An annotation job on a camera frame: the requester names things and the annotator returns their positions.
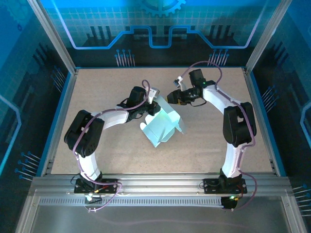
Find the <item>beige table surface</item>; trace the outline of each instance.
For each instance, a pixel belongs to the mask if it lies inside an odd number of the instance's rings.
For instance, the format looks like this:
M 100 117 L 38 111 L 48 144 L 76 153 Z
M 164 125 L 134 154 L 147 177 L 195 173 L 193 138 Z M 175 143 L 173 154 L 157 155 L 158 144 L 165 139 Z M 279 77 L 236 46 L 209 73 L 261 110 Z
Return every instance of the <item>beige table surface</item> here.
M 129 96 L 134 86 L 141 86 L 143 79 L 147 79 L 151 86 L 158 88 L 160 94 L 165 97 L 175 90 L 173 80 L 184 71 L 184 68 L 80 70 L 52 173 L 78 172 L 76 160 L 63 140 L 78 111 L 85 109 L 89 112 L 99 112 L 113 108 Z M 217 80 L 219 77 L 217 68 L 203 68 L 202 71 L 207 80 Z M 188 78 L 185 80 L 187 87 L 190 87 Z M 250 101 L 241 68 L 224 68 L 223 79 L 219 86 L 237 100 Z M 144 117 L 111 127 L 103 131 L 100 144 L 96 149 L 100 170 L 103 173 L 219 172 L 226 153 L 222 114 L 210 103 L 202 107 L 178 105 L 172 107 L 186 124 L 186 134 L 176 130 L 168 142 L 154 148 L 139 128 Z M 256 146 L 246 151 L 242 164 L 243 170 L 272 171 L 258 127 L 256 141 Z

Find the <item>enclosure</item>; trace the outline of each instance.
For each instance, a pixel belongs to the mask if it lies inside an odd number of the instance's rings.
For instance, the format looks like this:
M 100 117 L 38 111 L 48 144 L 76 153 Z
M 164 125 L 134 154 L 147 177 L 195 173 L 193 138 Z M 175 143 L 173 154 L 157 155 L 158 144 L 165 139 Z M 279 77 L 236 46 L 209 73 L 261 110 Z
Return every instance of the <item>enclosure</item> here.
M 1 232 L 308 232 L 311 174 L 311 5 L 307 0 L 0 1 Z M 147 79 L 166 97 L 198 61 L 252 104 L 256 146 L 243 171 L 243 210 L 200 188 L 226 143 L 210 103 L 171 105 L 187 127 L 155 148 L 145 116 L 102 132 L 97 163 L 120 194 L 87 213 L 64 136 L 80 110 L 114 108 Z M 196 66 L 216 81 L 212 64 Z M 191 86 L 188 77 L 185 84 Z M 104 203 L 98 202 L 95 207 Z

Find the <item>blue edge trim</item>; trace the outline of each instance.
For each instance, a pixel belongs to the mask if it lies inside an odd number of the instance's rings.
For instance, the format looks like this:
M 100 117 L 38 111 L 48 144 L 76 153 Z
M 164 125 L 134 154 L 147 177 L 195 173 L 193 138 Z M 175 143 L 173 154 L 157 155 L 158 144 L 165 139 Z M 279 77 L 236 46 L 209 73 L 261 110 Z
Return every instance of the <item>blue edge trim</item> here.
M 52 137 L 53 137 L 53 134 L 54 134 L 54 131 L 55 131 L 55 128 L 56 128 L 56 123 L 57 123 L 57 120 L 58 120 L 58 117 L 59 117 L 59 114 L 60 114 L 60 109 L 61 109 L 61 107 L 63 105 L 65 94 L 66 94 L 66 91 L 67 91 L 70 79 L 71 79 L 71 74 L 68 73 L 66 81 L 65 81 L 65 84 L 64 84 L 64 88 L 63 88 L 62 94 L 61 94 L 59 102 L 58 102 L 58 106 L 56 108 L 56 112 L 55 112 L 55 115 L 54 115 L 54 118 L 53 118 L 53 122 L 52 122 L 52 125 L 51 125 L 51 128 L 50 128 L 48 139 L 47 139 L 47 142 L 45 143 L 44 150 L 43 150 L 43 153 L 42 153 L 42 157 L 40 159 L 39 167 L 38 167 L 38 170 L 37 170 L 37 173 L 36 173 L 35 176 L 41 176 L 41 172 L 43 170 L 44 163 L 45 163 L 45 161 L 47 159 L 47 156 L 48 156 L 49 147 L 50 147 L 50 144 L 51 144 L 51 141 L 52 141 Z
M 268 115 L 267 115 L 266 110 L 264 108 L 262 99 L 260 98 L 261 95 L 260 95 L 260 92 L 259 92 L 259 89 L 258 89 L 258 86 L 257 86 L 257 83 L 256 83 L 256 79 L 255 79 L 255 76 L 254 76 L 253 72 L 251 72 L 250 77 L 252 79 L 252 82 L 253 82 L 253 85 L 254 85 L 254 89 L 255 89 L 255 92 L 256 92 L 256 96 L 258 98 L 258 102 L 259 102 L 260 110 L 262 112 L 264 123 L 266 124 L 267 130 L 268 130 L 269 139 L 270 139 L 270 142 L 272 144 L 272 148 L 273 148 L 273 151 L 274 151 L 274 154 L 275 154 L 275 158 L 276 158 L 277 166 L 278 166 L 278 169 L 279 169 L 279 172 L 280 172 L 280 176 L 286 176 L 284 165 L 283 165 L 280 153 L 278 151 L 278 148 L 276 146 L 276 140 L 275 140 L 274 135 L 272 133 L 272 129 L 271 129 L 271 126 L 270 126 Z
M 255 76 L 254 76 L 253 72 L 251 72 L 250 77 L 251 77 L 253 85 L 254 85 L 256 96 L 259 97 L 260 96 L 260 92 L 259 92 L 259 89 L 258 89 L 258 86 L 257 86 L 257 83 L 256 83 Z M 61 97 L 60 97 L 60 100 L 59 100 L 59 103 L 58 103 L 58 106 L 57 106 L 57 109 L 56 109 L 56 113 L 54 115 L 54 119 L 53 119 L 53 122 L 52 122 L 52 125 L 51 125 L 51 129 L 50 129 L 50 132 L 49 132 L 49 135 L 48 135 L 47 142 L 45 144 L 45 147 L 44 147 L 44 150 L 43 150 L 43 153 L 42 153 L 42 157 L 41 157 L 41 160 L 40 160 L 40 164 L 39 164 L 36 176 L 40 176 L 40 174 L 42 172 L 42 169 L 43 169 L 43 166 L 44 166 L 44 163 L 45 163 L 45 160 L 47 159 L 48 150 L 49 150 L 49 147 L 50 147 L 50 143 L 52 141 L 52 136 L 53 136 L 54 131 L 55 131 L 56 122 L 57 122 L 59 114 L 60 114 L 60 109 L 61 109 L 62 104 L 64 102 L 64 98 L 65 98 L 65 94 L 66 94 L 66 91 L 67 91 L 67 88 L 68 88 L 68 84 L 69 84 L 70 78 L 71 78 L 71 75 L 69 73 L 67 78 L 66 78 L 66 82 L 65 82 L 65 85 L 64 85 L 64 88 L 63 88 L 63 91 L 62 91 L 62 94 L 61 94 Z M 271 129 L 271 126 L 270 126 L 270 123 L 269 123 L 269 119 L 268 119 L 268 116 L 266 114 L 266 111 L 265 111 L 262 99 L 258 98 L 258 102 L 259 102 L 260 110 L 261 110 L 262 115 L 263 115 L 264 123 L 266 124 L 267 130 L 268 130 L 269 139 L 270 139 L 271 144 L 272 144 L 272 148 L 273 148 L 273 151 L 274 151 L 274 154 L 275 154 L 275 158 L 276 158 L 276 162 L 277 162 L 277 165 L 278 165 L 278 169 L 279 169 L 280 175 L 281 176 L 286 176 L 286 172 L 285 172 L 285 169 L 284 169 L 284 166 L 283 166 L 283 163 L 282 163 L 282 159 L 281 159 L 280 153 L 278 151 L 278 148 L 276 146 L 276 140 L 275 140 L 274 135 L 272 133 L 272 129 Z

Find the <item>purple cable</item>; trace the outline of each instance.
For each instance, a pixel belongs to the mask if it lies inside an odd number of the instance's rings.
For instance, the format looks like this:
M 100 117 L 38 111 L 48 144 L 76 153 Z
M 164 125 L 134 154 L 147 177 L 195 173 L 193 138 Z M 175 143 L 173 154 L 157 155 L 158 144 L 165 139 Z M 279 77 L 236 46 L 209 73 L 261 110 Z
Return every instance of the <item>purple cable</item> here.
M 74 144 L 73 149 L 72 149 L 73 155 L 76 157 L 76 159 L 77 159 L 77 161 L 78 161 L 78 167 L 79 167 L 81 173 L 84 173 L 84 171 L 83 171 L 83 168 L 81 167 L 80 160 L 79 160 L 79 155 L 76 153 L 76 150 L 77 150 L 77 147 L 78 147 L 78 145 L 79 145 L 79 143 L 80 143 L 80 141 L 81 141 L 83 135 L 84 135 L 85 132 L 88 130 L 88 128 L 89 128 L 89 126 L 91 125 L 91 123 L 92 123 L 96 118 L 102 116 L 102 115 L 105 114 L 105 113 L 113 112 L 113 111 L 129 111 L 129 110 L 136 109 L 136 108 L 140 107 L 141 105 L 143 105 L 144 102 L 147 101 L 148 96 L 149 96 L 149 92 L 150 92 L 150 84 L 149 84 L 149 82 L 148 82 L 147 80 L 144 79 L 144 80 L 141 82 L 141 84 L 142 84 L 143 87 L 145 87 L 144 82 L 147 83 L 148 91 L 147 91 L 147 95 L 145 96 L 145 99 L 144 99 L 140 104 L 138 104 L 138 105 L 136 105 L 136 106 L 134 106 L 134 107 L 131 107 L 131 108 L 113 108 L 113 109 L 104 110 L 104 111 L 102 111 L 102 112 L 96 114 L 96 115 L 86 124 L 86 126 L 85 126 L 84 129 L 82 130 L 80 136 L 78 137 L 78 139 L 77 139 L 77 141 L 76 141 L 76 143 Z M 96 212 L 97 210 L 103 209 L 105 206 L 107 206 L 107 205 L 113 200 L 113 198 L 119 193 L 119 191 L 120 191 L 121 188 L 122 188 L 122 183 L 120 183 L 120 182 L 102 183 L 102 182 L 97 182 L 97 181 L 92 180 L 92 179 L 91 179 L 90 177 L 88 177 L 86 174 L 85 174 L 85 177 L 86 177 L 87 180 L 91 181 L 91 182 L 94 183 L 94 184 L 98 184 L 98 185 L 111 185 L 111 184 L 119 184 L 119 185 L 120 185 L 119 189 L 116 191 L 116 193 L 112 196 L 112 198 L 111 198 L 105 205 L 103 205 L 103 206 L 101 206 L 101 207 L 99 207 L 99 208 L 97 208 L 97 209 L 93 209 L 93 210 L 89 209 L 89 211 L 94 211 L 94 212 Z
M 218 85 L 219 81 L 220 81 L 220 80 L 222 79 L 222 77 L 223 77 L 223 72 L 222 72 L 221 68 L 220 68 L 216 63 L 213 63 L 213 62 L 210 62 L 210 61 L 200 61 L 200 62 L 196 62 L 196 63 L 192 64 L 189 68 L 187 68 L 186 71 L 181 75 L 181 77 L 184 77 L 184 75 L 185 75 L 192 67 L 194 67 L 195 65 L 200 64 L 200 63 L 209 63 L 209 64 L 212 64 L 212 65 L 216 66 L 216 67 L 219 69 L 220 76 L 219 76 L 219 79 L 216 81 L 215 90 L 216 90 L 219 94 L 221 94 L 223 97 L 225 97 L 227 100 L 229 100 L 231 103 L 235 104 L 236 106 L 238 106 L 238 108 L 240 108 L 240 110 L 242 111 L 243 116 L 244 116 L 244 118 L 245 118 L 245 120 L 246 120 L 246 124 L 247 124 L 249 133 L 250 133 L 251 138 L 252 138 L 252 144 L 251 144 L 251 145 L 245 145 L 245 146 L 243 146 L 243 147 L 241 148 L 241 152 L 240 152 L 239 158 L 238 158 L 238 165 L 237 165 L 237 166 L 238 166 L 239 172 L 240 172 L 241 174 L 243 174 L 243 175 L 246 175 L 246 176 L 252 178 L 252 179 L 254 180 L 254 183 L 255 183 L 255 190 L 254 190 L 253 195 L 252 195 L 252 197 L 250 198 L 250 200 L 248 200 L 248 202 L 245 203 L 243 206 L 241 206 L 241 207 L 235 209 L 235 210 L 241 210 L 241 209 L 243 209 L 243 208 L 245 208 L 246 206 L 249 205 L 249 203 L 254 199 L 255 194 L 257 193 L 257 186 L 258 186 L 258 185 L 257 185 L 257 180 L 255 179 L 255 177 L 253 177 L 252 175 L 250 175 L 250 174 L 248 174 L 248 173 L 243 172 L 243 171 L 241 170 L 241 168 L 240 168 L 240 163 L 241 163 L 243 151 L 244 151 L 247 147 L 253 147 L 253 146 L 256 145 L 254 133 L 253 133 L 251 124 L 250 124 L 250 122 L 249 122 L 249 119 L 248 119 L 248 117 L 247 117 L 247 114 L 246 114 L 245 110 L 242 108 L 242 106 L 241 106 L 240 104 L 238 104 L 237 102 L 232 101 L 231 98 L 230 98 L 229 96 L 227 96 L 227 94 L 225 94 L 225 93 L 223 93 L 222 91 L 220 91 L 219 89 L 217 89 L 217 85 Z

